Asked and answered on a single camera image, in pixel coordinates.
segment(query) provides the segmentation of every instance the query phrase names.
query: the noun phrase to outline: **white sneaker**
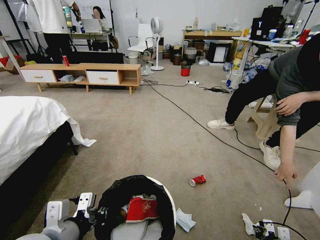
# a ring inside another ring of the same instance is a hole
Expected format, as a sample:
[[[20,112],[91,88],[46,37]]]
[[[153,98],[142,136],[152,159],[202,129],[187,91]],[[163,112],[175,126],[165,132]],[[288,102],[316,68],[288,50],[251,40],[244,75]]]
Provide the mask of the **white sneaker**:
[[[234,124],[230,125],[229,123],[227,123],[224,117],[219,117],[218,120],[212,120],[208,122],[207,125],[209,128],[212,128],[212,129],[221,129],[221,128],[225,128],[228,130],[234,129]]]
[[[276,170],[280,166],[280,148],[269,147],[266,145],[266,141],[260,142],[259,147],[263,152],[263,161],[264,163],[271,168],[272,170]]]

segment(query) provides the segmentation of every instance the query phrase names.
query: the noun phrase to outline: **white bed sheet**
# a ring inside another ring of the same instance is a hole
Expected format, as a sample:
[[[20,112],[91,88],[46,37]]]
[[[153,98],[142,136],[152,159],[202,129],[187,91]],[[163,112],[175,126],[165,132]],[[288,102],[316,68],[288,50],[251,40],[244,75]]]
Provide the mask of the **white bed sheet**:
[[[0,97],[0,185],[65,121],[74,144],[89,147],[96,142],[82,138],[79,123],[54,99]]]

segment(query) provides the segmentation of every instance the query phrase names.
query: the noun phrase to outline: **bed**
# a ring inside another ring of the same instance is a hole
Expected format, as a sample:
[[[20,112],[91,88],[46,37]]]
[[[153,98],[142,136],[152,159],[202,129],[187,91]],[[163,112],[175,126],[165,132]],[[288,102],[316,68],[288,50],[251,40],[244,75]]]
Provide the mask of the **bed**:
[[[65,130],[68,125],[72,131]],[[53,135],[60,126],[64,131]],[[67,140],[62,142],[69,142],[71,145],[74,143],[89,147],[96,141],[83,139],[79,123],[54,99],[33,96],[0,97],[0,185],[51,135],[56,142],[59,141],[58,137],[62,137]],[[56,144],[53,143],[47,154],[56,151]]]
[[[70,151],[67,144],[76,155],[73,143],[89,147],[95,142],[81,137],[79,124],[53,99],[0,97],[0,205],[6,216],[0,239],[16,239],[27,232],[57,184],[50,171]],[[39,209],[32,209],[27,221],[17,226],[31,201]]]

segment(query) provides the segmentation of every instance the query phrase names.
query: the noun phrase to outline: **red bag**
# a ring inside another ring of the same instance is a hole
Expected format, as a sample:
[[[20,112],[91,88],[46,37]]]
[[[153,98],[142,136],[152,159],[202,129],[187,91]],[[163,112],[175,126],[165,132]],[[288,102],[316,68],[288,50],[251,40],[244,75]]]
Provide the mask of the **red bag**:
[[[158,217],[158,202],[156,196],[133,196],[131,198],[126,222],[142,222],[146,219],[155,219]]]

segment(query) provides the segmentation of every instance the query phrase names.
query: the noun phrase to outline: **whiteboard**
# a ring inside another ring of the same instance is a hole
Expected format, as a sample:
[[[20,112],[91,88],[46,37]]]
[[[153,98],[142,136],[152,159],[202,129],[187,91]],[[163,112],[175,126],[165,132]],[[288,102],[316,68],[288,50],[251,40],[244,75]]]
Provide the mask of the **whiteboard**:
[[[93,14],[92,8],[94,6],[100,7],[103,15],[106,17],[108,21],[109,28],[113,28],[112,19],[111,19],[110,1],[108,0],[92,0],[92,1],[76,0],[75,2],[77,3],[80,9],[81,18],[84,18],[84,19],[92,19],[92,14]],[[80,26],[74,14],[71,15],[71,18],[72,18],[73,25]]]

